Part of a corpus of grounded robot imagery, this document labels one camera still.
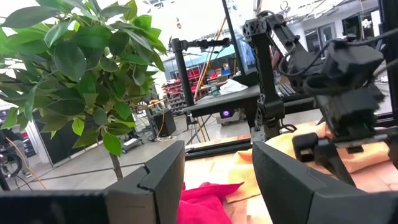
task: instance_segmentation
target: yellow cloth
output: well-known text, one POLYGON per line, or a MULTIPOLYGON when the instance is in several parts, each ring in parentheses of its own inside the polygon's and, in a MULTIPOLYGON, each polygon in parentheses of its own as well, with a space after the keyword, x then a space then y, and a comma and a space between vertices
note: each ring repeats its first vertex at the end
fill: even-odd
MULTIPOLYGON (((266 142, 266 144, 286 153, 287 155, 295 158, 294 149, 292 144, 292 138, 299 134, 305 133, 317 133, 318 136, 323 137, 329 136, 330 133, 326 129, 326 124, 320 124, 318 126, 305 126, 299 128, 294 133, 281 134, 280 136, 274 137, 266 142)), ((389 148, 384 142, 363 145, 364 152, 357 154, 348 154, 346 150, 339 150, 338 153, 346 166, 349 173, 353 173, 357 170, 363 169, 367 166, 378 164, 389 160, 388 151, 389 148)), ((260 193, 260 189, 257 185, 256 176, 254 175, 254 169, 251 158, 252 150, 239 151, 233 157, 233 165, 231 166, 228 173, 228 183, 235 184, 244 182, 242 186, 235 193, 227 196, 226 201, 228 203, 243 200, 249 197, 257 196, 260 193)), ((313 162, 308 163, 308 166, 323 172, 330 174, 325 168, 315 165, 313 162)))

